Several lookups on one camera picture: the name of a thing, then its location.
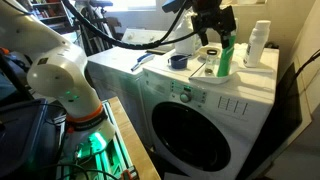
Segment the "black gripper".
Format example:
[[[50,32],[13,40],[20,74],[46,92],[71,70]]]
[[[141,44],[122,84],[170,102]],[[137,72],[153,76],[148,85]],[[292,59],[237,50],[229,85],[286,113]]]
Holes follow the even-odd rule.
[[[195,15],[191,17],[193,29],[199,34],[202,46],[208,44],[207,29],[220,35],[222,48],[229,46],[230,33],[236,29],[233,8],[220,7],[222,0],[192,0]]]

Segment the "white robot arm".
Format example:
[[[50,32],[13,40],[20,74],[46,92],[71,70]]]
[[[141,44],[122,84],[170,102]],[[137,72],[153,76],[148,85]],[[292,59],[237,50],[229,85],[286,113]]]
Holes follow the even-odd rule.
[[[219,33],[222,46],[229,45],[236,29],[233,8],[220,6],[221,0],[172,0],[166,11],[177,5],[179,11],[192,8],[192,33],[208,43],[206,30]],[[67,143],[75,146],[93,134],[109,142],[115,127],[108,122],[102,101],[85,78],[87,56],[84,50],[55,32],[16,0],[0,1],[0,46],[29,56],[32,64],[27,82],[33,90],[57,99],[66,109],[71,128]]]

